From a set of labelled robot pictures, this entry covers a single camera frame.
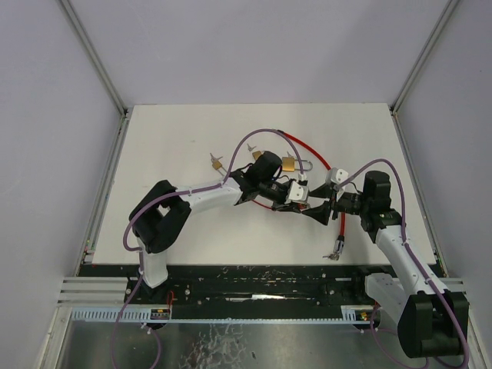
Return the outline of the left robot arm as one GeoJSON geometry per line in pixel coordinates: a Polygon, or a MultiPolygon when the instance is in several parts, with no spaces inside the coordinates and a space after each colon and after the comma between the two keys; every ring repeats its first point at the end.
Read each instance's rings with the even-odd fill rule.
{"type": "Polygon", "coordinates": [[[308,199],[307,175],[302,171],[297,179],[280,182],[282,168],[282,160],[266,151],[254,163],[210,184],[182,188],[167,180],[155,184],[130,213],[123,236],[125,249],[138,252],[138,273],[145,285],[154,289],[167,281],[167,250],[192,215],[247,203],[258,196],[271,201],[275,211],[303,211],[308,199]],[[128,245],[130,234],[137,239],[135,248],[128,245]]]}

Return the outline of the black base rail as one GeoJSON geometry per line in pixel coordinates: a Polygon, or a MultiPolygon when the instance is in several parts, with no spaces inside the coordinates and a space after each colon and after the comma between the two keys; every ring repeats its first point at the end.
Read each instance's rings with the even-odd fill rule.
{"type": "Polygon", "coordinates": [[[372,305],[364,279],[389,266],[171,265],[156,288],[138,287],[132,304],[171,303],[174,319],[340,318],[343,306],[372,305]]]}

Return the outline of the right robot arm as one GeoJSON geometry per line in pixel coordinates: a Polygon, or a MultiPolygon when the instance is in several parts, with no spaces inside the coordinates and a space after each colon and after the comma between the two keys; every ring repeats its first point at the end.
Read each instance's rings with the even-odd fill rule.
{"type": "Polygon", "coordinates": [[[373,273],[365,278],[366,294],[397,325],[397,336],[410,358],[470,356],[467,344],[469,303],[453,292],[412,249],[403,214],[391,206],[391,180],[387,173],[369,171],[363,190],[345,190],[348,173],[332,168],[325,183],[310,192],[322,206],[307,210],[326,223],[337,214],[359,216],[362,229],[385,255],[397,275],[373,273]]]}

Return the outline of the aluminium frame post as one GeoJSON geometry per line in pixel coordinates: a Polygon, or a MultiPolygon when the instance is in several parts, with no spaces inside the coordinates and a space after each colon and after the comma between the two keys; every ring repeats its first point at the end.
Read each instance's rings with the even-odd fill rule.
{"type": "Polygon", "coordinates": [[[123,99],[111,80],[107,69],[103,65],[103,62],[95,46],[93,45],[93,42],[91,41],[91,38],[85,29],[85,26],[83,25],[83,22],[81,21],[81,18],[78,15],[74,5],[69,0],[57,0],[56,3],[74,32],[75,37],[78,39],[82,50],[91,64],[93,71],[101,82],[107,96],[110,98],[111,103],[114,105],[116,112],[120,116],[126,116],[128,107],[123,102],[123,99]]]}
{"type": "Polygon", "coordinates": [[[446,30],[447,25],[453,18],[457,11],[461,0],[449,0],[446,2],[442,12],[440,13],[434,27],[428,35],[424,46],[420,50],[415,62],[412,65],[407,77],[404,80],[396,98],[390,104],[390,112],[392,115],[396,115],[403,104],[405,103],[407,96],[410,94],[415,82],[417,81],[420,73],[423,71],[427,60],[431,57],[434,49],[437,47],[437,43],[440,41],[440,37],[446,30]]]}

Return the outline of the right aluminium frame post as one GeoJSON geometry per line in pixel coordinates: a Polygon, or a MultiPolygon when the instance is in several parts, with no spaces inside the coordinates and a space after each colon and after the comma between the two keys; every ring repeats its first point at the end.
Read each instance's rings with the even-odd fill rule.
{"type": "Polygon", "coordinates": [[[405,103],[407,96],[410,94],[415,82],[417,81],[420,73],[423,71],[427,60],[431,57],[434,49],[437,47],[437,43],[440,41],[440,37],[446,30],[447,25],[453,18],[457,11],[461,0],[449,0],[446,2],[442,12],[440,13],[434,27],[428,35],[424,46],[420,50],[415,62],[412,65],[407,77],[404,80],[396,98],[390,104],[390,112],[392,115],[396,115],[403,104],[405,103]]]}

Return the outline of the large brass padlock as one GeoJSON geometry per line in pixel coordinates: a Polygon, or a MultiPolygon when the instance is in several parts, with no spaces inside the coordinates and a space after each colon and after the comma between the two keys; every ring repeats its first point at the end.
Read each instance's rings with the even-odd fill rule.
{"type": "Polygon", "coordinates": [[[285,172],[295,172],[300,171],[301,168],[304,171],[311,171],[313,169],[313,164],[309,160],[301,159],[300,161],[289,152],[287,155],[281,158],[282,160],[282,170],[285,172]]]}

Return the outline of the left aluminium frame post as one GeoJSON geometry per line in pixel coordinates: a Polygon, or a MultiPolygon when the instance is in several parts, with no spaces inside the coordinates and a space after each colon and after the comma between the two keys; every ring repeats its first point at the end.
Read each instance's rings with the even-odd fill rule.
{"type": "Polygon", "coordinates": [[[93,71],[101,82],[107,96],[110,98],[111,103],[114,105],[116,112],[120,116],[126,116],[128,107],[123,102],[123,99],[111,80],[107,69],[103,65],[103,62],[95,46],[93,45],[93,42],[91,41],[91,38],[85,29],[85,26],[83,25],[83,22],[81,21],[81,18],[78,15],[74,5],[69,0],[57,0],[56,3],[74,32],[75,37],[78,39],[82,50],[91,64],[93,71]]]}

